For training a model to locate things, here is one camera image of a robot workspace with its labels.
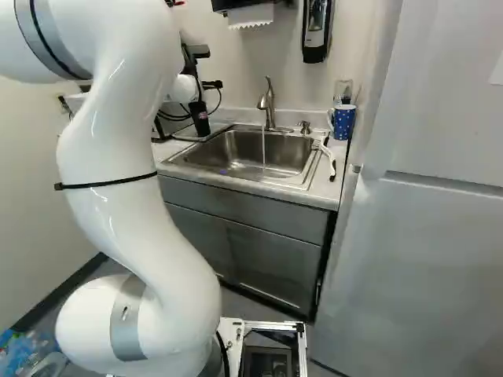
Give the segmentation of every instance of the black soap dispenser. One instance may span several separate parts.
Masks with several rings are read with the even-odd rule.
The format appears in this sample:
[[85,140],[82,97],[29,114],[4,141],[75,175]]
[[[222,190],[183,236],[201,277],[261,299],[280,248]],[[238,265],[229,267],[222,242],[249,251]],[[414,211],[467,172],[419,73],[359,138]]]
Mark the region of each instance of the black soap dispenser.
[[320,63],[332,43],[334,0],[303,0],[302,52],[304,63]]

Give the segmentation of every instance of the white countertop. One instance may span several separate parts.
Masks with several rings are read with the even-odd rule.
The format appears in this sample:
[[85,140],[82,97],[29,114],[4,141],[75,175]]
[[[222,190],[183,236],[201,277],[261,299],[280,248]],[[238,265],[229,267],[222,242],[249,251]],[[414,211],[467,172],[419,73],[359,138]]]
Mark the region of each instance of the white countertop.
[[[187,180],[186,176],[177,173],[180,169],[183,169],[183,167],[176,167],[169,163],[163,163],[163,161],[193,144],[193,141],[180,141],[175,139],[165,141],[162,144],[152,144],[154,159],[156,161],[156,167],[159,174]],[[328,147],[332,151],[333,157],[336,160],[336,179],[334,182],[329,180],[329,158],[326,155],[321,155],[313,176],[313,181],[311,182],[308,190],[282,188],[281,186],[266,185],[261,182],[238,178],[229,179],[229,177],[218,176],[216,174],[213,174],[213,177],[211,178],[198,179],[197,182],[222,187],[224,189],[232,189],[234,191],[246,192],[254,195],[322,208],[325,210],[338,210],[340,192],[342,189],[344,162],[346,159],[347,142],[330,138]]]

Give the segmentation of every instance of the sink basin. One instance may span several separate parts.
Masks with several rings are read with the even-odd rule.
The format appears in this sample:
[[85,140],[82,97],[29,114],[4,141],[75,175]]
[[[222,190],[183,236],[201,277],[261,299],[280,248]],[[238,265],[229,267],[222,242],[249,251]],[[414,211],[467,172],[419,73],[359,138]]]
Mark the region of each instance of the sink basin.
[[258,126],[234,125],[166,162],[220,176],[308,189],[314,162],[319,160],[318,153],[314,140],[301,134],[265,132],[263,139]]

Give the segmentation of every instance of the gray floor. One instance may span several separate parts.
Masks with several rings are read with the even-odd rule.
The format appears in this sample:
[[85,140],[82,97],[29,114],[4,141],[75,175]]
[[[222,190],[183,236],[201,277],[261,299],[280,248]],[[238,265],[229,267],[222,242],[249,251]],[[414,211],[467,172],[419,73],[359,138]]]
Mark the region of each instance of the gray floor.
[[[98,269],[98,271],[96,271],[95,274],[93,274],[90,280],[99,276],[107,276],[112,275],[114,273],[124,273],[124,271],[125,269],[121,265],[118,265],[114,261],[108,261],[104,263]],[[46,318],[44,318],[37,325],[37,328],[40,328],[45,331],[53,331],[58,311],[59,309],[56,309]],[[291,320],[290,317],[288,317],[283,313],[271,309],[268,306],[260,305],[249,298],[245,298],[225,288],[222,288],[222,315],[224,317],[236,317],[244,320],[272,320],[272,321]],[[251,339],[251,340],[253,342],[260,342],[260,339]],[[320,368],[319,366],[313,364],[312,362],[308,364],[308,374],[309,377],[335,376],[331,372],[323,368]],[[101,375],[85,371],[73,364],[69,365],[63,373],[63,377],[98,377],[98,376]]]

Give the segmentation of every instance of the gray cabinet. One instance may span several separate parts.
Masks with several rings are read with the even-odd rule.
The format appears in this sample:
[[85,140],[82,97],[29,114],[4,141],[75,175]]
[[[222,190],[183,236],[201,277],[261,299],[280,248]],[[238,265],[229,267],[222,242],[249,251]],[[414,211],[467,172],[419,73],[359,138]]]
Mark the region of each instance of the gray cabinet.
[[173,204],[167,209],[224,280],[309,313],[320,246]]
[[329,211],[159,176],[164,201],[254,228],[322,245]]

